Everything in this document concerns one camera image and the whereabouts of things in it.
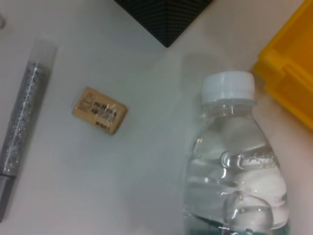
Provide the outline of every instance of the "black object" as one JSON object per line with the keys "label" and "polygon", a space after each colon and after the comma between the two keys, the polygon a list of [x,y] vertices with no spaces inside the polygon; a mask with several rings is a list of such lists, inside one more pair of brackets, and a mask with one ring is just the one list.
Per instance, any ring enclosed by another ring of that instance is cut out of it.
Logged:
{"label": "black object", "polygon": [[169,47],[213,0],[115,0]]}

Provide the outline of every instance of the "pen cap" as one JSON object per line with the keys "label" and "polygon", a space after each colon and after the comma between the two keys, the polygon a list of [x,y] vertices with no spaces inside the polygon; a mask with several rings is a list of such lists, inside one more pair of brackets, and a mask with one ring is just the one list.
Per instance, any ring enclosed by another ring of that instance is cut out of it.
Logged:
{"label": "pen cap", "polygon": [[36,39],[29,57],[29,62],[40,63],[52,70],[57,46],[45,39]]}

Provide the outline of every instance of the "white bottle cap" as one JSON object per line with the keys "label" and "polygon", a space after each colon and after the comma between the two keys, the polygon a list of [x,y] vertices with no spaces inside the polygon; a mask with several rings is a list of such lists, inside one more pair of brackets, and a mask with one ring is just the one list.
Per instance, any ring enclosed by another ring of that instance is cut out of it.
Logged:
{"label": "white bottle cap", "polygon": [[202,103],[220,99],[253,99],[254,78],[249,72],[227,71],[208,76],[202,84]]}
{"label": "white bottle cap", "polygon": [[36,39],[31,51],[29,61],[41,63],[47,69],[52,69],[57,52],[57,46],[45,39]]}

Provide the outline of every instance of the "bottle neck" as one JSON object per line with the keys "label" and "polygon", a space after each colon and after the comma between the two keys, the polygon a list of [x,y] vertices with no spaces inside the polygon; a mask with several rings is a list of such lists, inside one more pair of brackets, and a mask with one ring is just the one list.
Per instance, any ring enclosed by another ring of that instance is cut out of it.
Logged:
{"label": "bottle neck", "polygon": [[250,99],[224,99],[208,103],[204,106],[207,118],[222,116],[252,115],[252,107],[256,104]]}

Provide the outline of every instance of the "beige eraser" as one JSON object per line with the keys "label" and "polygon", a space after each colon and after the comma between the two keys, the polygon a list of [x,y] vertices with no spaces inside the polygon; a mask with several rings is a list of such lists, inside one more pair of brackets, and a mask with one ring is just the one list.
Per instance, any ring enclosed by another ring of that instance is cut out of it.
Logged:
{"label": "beige eraser", "polygon": [[126,113],[125,105],[90,87],[86,87],[73,110],[74,115],[110,134],[115,134]]}

